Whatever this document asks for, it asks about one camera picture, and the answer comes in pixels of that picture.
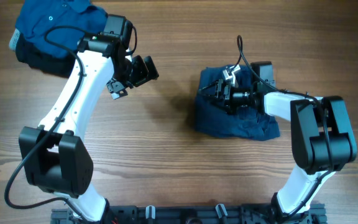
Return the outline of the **dark blue denim shorts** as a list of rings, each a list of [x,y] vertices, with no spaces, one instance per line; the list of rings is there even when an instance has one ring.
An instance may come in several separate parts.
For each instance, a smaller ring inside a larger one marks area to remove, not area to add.
[[[207,67],[200,73],[199,87],[202,88],[213,81],[223,78],[223,67]],[[239,87],[251,86],[252,74],[245,66],[236,75]],[[256,141],[267,141],[280,137],[280,130],[273,116],[263,115],[257,110],[240,107],[236,114],[227,114],[213,106],[200,95],[195,97],[195,124],[197,132],[216,138],[244,138]]]

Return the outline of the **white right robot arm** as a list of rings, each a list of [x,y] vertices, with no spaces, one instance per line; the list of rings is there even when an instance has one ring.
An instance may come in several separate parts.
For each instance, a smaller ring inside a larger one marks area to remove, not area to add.
[[[270,217],[276,223],[307,212],[321,186],[357,157],[356,139],[340,96],[317,97],[279,90],[264,80],[239,88],[223,79],[200,88],[198,94],[228,113],[248,106],[290,122],[296,165],[272,198]]]

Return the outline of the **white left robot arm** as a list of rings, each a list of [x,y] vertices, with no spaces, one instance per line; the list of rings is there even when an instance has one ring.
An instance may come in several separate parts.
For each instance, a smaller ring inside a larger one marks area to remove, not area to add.
[[[93,161],[84,144],[88,122],[104,88],[118,99],[159,74],[150,56],[134,56],[119,35],[85,34],[73,55],[72,73],[53,108],[36,128],[24,127],[19,135],[18,169],[30,185],[64,201],[80,222],[102,223],[109,203],[91,183]]]

